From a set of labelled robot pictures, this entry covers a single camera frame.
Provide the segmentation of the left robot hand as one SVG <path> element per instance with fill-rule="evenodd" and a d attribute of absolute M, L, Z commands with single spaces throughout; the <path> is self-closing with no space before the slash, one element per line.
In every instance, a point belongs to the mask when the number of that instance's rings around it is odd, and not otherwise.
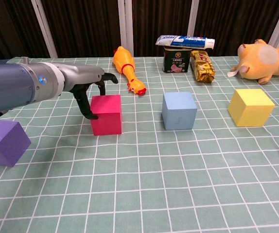
<path fill-rule="evenodd" d="M 105 95 L 105 81 L 117 84 L 117 77 L 93 65 L 61 63 L 58 64 L 58 69 L 65 78 L 63 90 L 74 95 L 82 115 L 89 120 L 98 119 L 98 116 L 91 111 L 87 90 L 92 84 L 96 84 L 100 95 L 103 96 Z"/>

